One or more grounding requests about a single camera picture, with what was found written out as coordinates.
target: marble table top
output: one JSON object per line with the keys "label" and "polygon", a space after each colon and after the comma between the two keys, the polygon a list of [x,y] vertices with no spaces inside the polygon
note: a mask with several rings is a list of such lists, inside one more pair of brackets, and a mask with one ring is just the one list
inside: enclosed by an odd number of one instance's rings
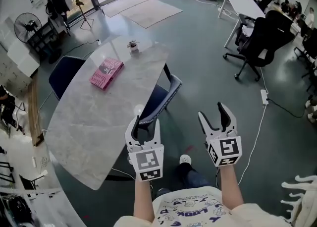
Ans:
{"label": "marble table top", "polygon": [[[137,39],[139,53],[131,54],[132,39],[109,37],[91,54],[60,99],[45,135],[58,162],[94,190],[125,146],[125,130],[147,103],[168,58],[167,48],[150,40]],[[124,67],[103,91],[89,78],[106,57]]]}

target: white t-shirt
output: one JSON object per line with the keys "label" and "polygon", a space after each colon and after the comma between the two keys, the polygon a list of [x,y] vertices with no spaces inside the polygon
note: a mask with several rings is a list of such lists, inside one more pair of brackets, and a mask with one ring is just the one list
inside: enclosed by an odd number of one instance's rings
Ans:
{"label": "white t-shirt", "polygon": [[306,16],[305,23],[307,24],[307,26],[309,28],[313,28],[314,27],[314,20],[315,20],[314,14],[309,13],[308,16]]}
{"label": "white t-shirt", "polygon": [[256,204],[229,210],[221,203],[221,191],[207,186],[162,195],[154,200],[153,208],[153,223],[126,216],[114,227],[291,227]]}

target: white sneaker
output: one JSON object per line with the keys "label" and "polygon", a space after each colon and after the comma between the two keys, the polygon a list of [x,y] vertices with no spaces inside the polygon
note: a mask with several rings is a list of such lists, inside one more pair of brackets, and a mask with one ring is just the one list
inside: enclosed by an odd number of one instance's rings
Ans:
{"label": "white sneaker", "polygon": [[308,120],[309,120],[311,123],[315,123],[315,122],[316,122],[316,120],[313,118],[313,114],[312,114],[312,113],[308,114],[308,115],[307,115],[307,118],[308,118]]}
{"label": "white sneaker", "polygon": [[311,101],[310,100],[307,100],[307,102],[305,103],[305,107],[308,108],[311,106]]}
{"label": "white sneaker", "polygon": [[192,165],[192,159],[188,155],[181,155],[179,158],[179,164],[182,163],[189,163],[190,165]]}

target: forearm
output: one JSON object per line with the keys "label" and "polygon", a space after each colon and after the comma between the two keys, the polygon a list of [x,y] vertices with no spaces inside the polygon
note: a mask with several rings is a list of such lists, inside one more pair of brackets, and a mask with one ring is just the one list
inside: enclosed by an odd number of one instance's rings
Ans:
{"label": "forearm", "polygon": [[242,194],[233,165],[220,167],[222,203],[228,209],[243,204]]}
{"label": "forearm", "polygon": [[150,182],[135,180],[134,213],[133,216],[153,222],[154,210],[151,198]]}

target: power strip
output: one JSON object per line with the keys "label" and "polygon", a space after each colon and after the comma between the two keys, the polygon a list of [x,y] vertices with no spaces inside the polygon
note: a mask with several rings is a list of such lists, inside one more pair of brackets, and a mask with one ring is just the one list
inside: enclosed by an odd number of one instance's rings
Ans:
{"label": "power strip", "polygon": [[264,105],[268,105],[267,94],[266,90],[261,90],[262,102]]}

